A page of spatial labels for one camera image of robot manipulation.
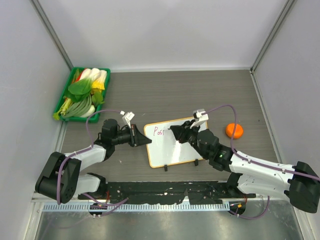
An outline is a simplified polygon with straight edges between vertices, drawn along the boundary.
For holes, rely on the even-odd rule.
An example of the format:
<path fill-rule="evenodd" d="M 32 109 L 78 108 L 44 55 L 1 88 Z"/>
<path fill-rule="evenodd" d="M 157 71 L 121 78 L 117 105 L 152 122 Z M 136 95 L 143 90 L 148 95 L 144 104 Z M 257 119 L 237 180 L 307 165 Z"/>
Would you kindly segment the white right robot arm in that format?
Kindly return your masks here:
<path fill-rule="evenodd" d="M 201 130 L 193 123 L 185 121 L 169 129 L 179 143 L 188 143 L 214 169 L 230 173 L 225 186 L 230 197 L 265 195 L 288 201 L 307 213 L 318 211 L 320 178 L 309 164 L 281 164 L 246 155 L 221 144 L 209 129 Z"/>

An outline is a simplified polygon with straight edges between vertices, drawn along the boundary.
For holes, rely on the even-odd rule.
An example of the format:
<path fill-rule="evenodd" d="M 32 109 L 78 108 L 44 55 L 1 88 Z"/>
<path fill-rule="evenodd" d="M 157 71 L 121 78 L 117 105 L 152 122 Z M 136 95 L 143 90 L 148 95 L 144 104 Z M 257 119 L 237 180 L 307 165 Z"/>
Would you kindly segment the yellow framed whiteboard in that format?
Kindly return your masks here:
<path fill-rule="evenodd" d="M 171 125 L 179 125 L 192 119 L 193 117 L 179 118 L 144 126 L 144 135 L 152 140 L 152 143 L 146 145 L 151 168 L 162 168 L 164 165 L 172 166 L 203 159 L 189 143 L 179 143 L 171 130 L 164 130 Z"/>

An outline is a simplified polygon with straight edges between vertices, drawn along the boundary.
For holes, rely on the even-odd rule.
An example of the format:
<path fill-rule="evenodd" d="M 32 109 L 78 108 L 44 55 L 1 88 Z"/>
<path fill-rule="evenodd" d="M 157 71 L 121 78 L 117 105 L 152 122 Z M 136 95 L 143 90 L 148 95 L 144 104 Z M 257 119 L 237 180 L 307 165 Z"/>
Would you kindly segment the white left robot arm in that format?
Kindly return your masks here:
<path fill-rule="evenodd" d="M 57 201 L 68 203 L 74 195 L 84 195 L 97 200 L 106 196 L 106 178 L 96 173 L 80 175 L 91 165 L 108 160 L 117 145 L 138 147 L 152 143 L 135 124 L 120 127 L 115 119 L 104 121 L 101 132 L 92 146 L 71 152 L 53 152 L 35 184 L 35 192 Z"/>

